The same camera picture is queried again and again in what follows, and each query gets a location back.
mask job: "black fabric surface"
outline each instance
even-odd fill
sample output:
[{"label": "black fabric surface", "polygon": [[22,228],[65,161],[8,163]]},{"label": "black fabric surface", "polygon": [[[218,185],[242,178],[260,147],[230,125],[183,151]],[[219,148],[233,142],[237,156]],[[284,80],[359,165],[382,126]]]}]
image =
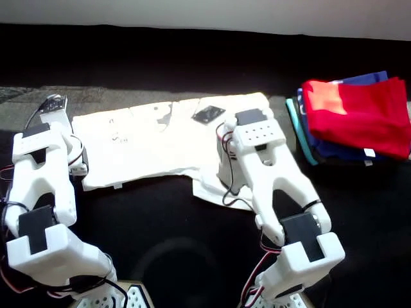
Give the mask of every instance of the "black fabric surface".
[{"label": "black fabric surface", "polygon": [[[2,26],[9,48],[1,85],[221,94],[262,91],[271,97],[295,95],[308,78],[332,80],[387,69],[410,80],[410,48],[405,42],[51,28]],[[66,48],[51,48],[52,37]],[[84,38],[87,42],[79,45]],[[144,45],[131,49],[127,42],[132,38]],[[32,49],[24,58],[13,55],[16,49],[42,40],[44,47]],[[306,48],[303,56],[301,47]],[[284,98],[270,102],[272,108],[285,110]],[[288,138],[293,135],[285,119],[280,125]],[[0,166],[10,162],[12,135],[0,132]],[[288,139],[291,148],[293,141]],[[332,271],[326,307],[406,302],[411,274],[410,166],[310,167],[300,151],[295,158],[322,198],[347,254]],[[119,279],[142,280],[157,308],[236,307],[243,284],[262,256],[251,213],[192,197],[191,180],[185,177],[136,181],[117,191],[77,189],[76,193],[78,222],[73,230],[112,256]],[[280,218],[296,211],[282,193],[275,193],[274,202]],[[2,294],[19,305],[33,300],[58,303],[36,293],[15,296],[0,284]],[[325,282],[307,291],[317,307],[327,289]]]}]

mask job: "white wall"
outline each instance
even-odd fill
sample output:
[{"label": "white wall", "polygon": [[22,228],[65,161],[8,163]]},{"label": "white wall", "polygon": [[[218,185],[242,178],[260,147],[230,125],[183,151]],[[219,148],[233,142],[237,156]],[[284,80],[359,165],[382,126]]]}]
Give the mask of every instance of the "white wall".
[{"label": "white wall", "polygon": [[0,22],[411,40],[411,0],[2,0]]}]

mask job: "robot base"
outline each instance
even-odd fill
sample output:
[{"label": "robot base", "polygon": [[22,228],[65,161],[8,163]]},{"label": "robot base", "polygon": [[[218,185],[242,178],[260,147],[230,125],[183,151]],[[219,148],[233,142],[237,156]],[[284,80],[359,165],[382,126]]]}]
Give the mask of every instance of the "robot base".
[{"label": "robot base", "polygon": [[270,304],[259,297],[251,308],[307,308],[299,293],[277,298],[274,304]]},{"label": "robot base", "polygon": [[[151,300],[146,297],[144,289],[137,284],[132,284],[127,291],[127,308],[153,308]],[[76,308],[118,308],[123,307],[124,298],[118,292],[105,295],[101,298],[84,298]]]}]

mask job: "red shirt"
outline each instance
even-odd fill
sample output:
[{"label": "red shirt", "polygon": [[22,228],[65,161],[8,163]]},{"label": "red shirt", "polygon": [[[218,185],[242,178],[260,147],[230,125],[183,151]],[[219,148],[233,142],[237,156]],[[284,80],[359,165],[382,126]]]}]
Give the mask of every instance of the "red shirt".
[{"label": "red shirt", "polygon": [[317,138],[408,158],[411,125],[403,80],[372,85],[310,80],[302,85],[302,95],[310,132]]}]

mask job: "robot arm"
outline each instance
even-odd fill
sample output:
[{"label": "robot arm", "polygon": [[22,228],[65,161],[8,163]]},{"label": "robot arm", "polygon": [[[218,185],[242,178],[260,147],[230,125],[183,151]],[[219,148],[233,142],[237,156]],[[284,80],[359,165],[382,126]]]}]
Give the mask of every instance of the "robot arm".
[{"label": "robot arm", "polygon": [[[15,237],[6,243],[8,264],[61,296],[105,295],[120,307],[119,294],[103,282],[117,280],[111,258],[68,229],[77,219],[69,175],[84,174],[87,166],[83,145],[72,134],[66,116],[66,98],[53,96],[42,107],[43,123],[14,137],[13,182],[3,210]],[[49,193],[54,204],[39,204],[40,197]],[[93,277],[94,284],[86,283]]]},{"label": "robot arm", "polygon": [[[298,293],[325,277],[345,257],[338,237],[330,232],[331,220],[310,180],[298,168],[271,109],[248,110],[228,118],[217,131],[222,147],[219,177],[237,193],[252,190],[256,225],[276,245],[282,246],[277,261],[255,281],[261,296],[274,303]],[[232,168],[233,183],[227,181]],[[302,208],[302,214],[278,220],[272,192],[280,189]]]}]

